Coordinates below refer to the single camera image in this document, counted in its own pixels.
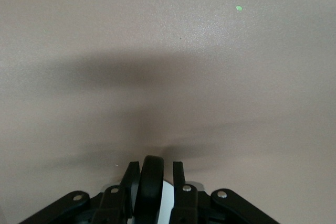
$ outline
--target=wall surface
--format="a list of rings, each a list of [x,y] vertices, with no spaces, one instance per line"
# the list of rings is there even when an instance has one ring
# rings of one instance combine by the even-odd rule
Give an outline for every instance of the wall surface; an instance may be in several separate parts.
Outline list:
[[[334,223],[336,0],[0,0],[0,132],[2,223],[147,154]]]

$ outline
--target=silver screw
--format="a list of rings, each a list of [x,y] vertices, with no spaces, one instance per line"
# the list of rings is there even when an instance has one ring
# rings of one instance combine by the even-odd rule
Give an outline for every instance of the silver screw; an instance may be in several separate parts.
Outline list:
[[[191,191],[191,186],[190,185],[185,185],[182,187],[184,191]]]
[[[119,191],[119,189],[117,189],[117,188],[111,189],[111,193],[113,193],[113,194],[117,193],[118,191]]]
[[[227,197],[227,194],[224,191],[218,191],[217,196],[224,199]]]
[[[77,200],[81,200],[83,198],[83,195],[76,195],[74,196],[73,200],[77,201]]]

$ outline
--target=black wheel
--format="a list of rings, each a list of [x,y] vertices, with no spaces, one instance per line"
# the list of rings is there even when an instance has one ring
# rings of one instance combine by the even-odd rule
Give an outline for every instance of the black wheel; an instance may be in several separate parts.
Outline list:
[[[135,224],[155,224],[158,221],[162,186],[163,159],[147,156],[143,162],[134,207]]]

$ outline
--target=metal bolt head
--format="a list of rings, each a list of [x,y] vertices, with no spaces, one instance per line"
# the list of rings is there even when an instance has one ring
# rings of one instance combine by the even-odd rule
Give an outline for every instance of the metal bolt head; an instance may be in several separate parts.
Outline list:
[[[77,201],[77,200],[81,200],[83,198],[83,195],[76,195],[74,196],[73,200]]]
[[[182,187],[184,191],[191,191],[191,186],[190,185],[185,185]]]
[[[218,191],[217,196],[218,196],[219,198],[223,198],[223,199],[225,199],[225,198],[227,197],[227,194],[226,194],[226,192],[224,192],[224,191]]]
[[[117,189],[117,188],[112,188],[112,189],[111,189],[111,193],[112,193],[112,194],[115,194],[115,193],[117,193],[118,191],[119,191],[119,189]]]

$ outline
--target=black rubber tire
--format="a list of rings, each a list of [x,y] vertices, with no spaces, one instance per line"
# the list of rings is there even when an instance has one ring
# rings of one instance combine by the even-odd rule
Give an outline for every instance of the black rubber tire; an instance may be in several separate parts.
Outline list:
[[[158,221],[164,162],[161,157],[147,156],[143,162],[134,207],[135,224],[155,224]]]

